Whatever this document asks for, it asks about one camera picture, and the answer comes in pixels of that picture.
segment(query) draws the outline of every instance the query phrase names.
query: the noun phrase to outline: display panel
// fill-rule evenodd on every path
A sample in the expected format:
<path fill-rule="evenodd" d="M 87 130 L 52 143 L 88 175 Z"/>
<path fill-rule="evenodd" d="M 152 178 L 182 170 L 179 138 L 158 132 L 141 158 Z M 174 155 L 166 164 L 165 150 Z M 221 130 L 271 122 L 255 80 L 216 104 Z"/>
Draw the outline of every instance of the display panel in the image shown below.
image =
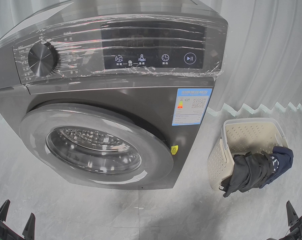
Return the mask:
<path fill-rule="evenodd" d="M 105 69 L 203 68 L 205 27 L 172 21 L 121 21 L 101 26 Z"/>

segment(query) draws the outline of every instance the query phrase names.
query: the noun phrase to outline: energy label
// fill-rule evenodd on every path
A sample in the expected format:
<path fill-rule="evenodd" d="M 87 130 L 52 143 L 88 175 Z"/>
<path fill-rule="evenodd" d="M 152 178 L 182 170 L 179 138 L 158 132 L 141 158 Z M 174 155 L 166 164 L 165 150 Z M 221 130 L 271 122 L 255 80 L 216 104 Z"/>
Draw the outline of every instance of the energy label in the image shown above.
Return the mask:
<path fill-rule="evenodd" d="M 211 94 L 212 89 L 179 88 L 172 125 L 200 124 Z"/>

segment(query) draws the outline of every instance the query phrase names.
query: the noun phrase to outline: gray tile floor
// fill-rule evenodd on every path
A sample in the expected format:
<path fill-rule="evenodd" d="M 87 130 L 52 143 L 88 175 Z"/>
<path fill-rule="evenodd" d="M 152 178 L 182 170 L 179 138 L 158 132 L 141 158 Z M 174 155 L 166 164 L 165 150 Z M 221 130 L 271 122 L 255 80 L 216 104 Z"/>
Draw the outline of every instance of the gray tile floor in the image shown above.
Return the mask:
<path fill-rule="evenodd" d="M 273 117 L 294 152 L 293 167 L 263 189 L 228 198 L 211 189 L 207 158 L 227 119 Z M 302 107 L 228 106 L 208 110 L 185 166 L 170 190 L 125 191 L 66 182 L 35 158 L 0 116 L 0 206 L 21 234 L 33 212 L 41 239 L 267 239 L 287 232 L 285 204 L 302 214 Z"/>

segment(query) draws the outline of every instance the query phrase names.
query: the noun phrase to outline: front-loading washing machine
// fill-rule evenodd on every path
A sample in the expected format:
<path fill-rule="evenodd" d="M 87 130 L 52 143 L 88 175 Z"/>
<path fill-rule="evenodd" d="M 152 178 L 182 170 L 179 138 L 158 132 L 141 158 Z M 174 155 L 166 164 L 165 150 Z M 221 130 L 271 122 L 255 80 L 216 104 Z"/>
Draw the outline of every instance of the front-loading washing machine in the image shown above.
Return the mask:
<path fill-rule="evenodd" d="M 0 113 L 70 183 L 172 188 L 221 70 L 226 31 L 198 0 L 50 6 L 0 39 Z"/>

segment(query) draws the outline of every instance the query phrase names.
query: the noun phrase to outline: door rim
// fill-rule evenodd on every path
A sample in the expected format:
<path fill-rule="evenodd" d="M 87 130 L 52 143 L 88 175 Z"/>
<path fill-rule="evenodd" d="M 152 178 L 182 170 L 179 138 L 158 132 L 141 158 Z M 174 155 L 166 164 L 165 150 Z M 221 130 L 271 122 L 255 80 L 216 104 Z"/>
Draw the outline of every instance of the door rim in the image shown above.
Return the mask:
<path fill-rule="evenodd" d="M 141 166 L 119 175 L 94 174 L 58 159 L 46 145 L 46 137 L 57 127 L 88 127 L 108 133 L 129 142 L 141 157 Z M 19 127 L 20 138 L 29 151 L 50 166 L 67 181 L 80 185 L 139 186 L 165 177 L 173 168 L 168 147 L 156 136 L 136 126 L 132 121 L 113 111 L 98 107 L 55 103 L 44 105 L 27 113 Z"/>

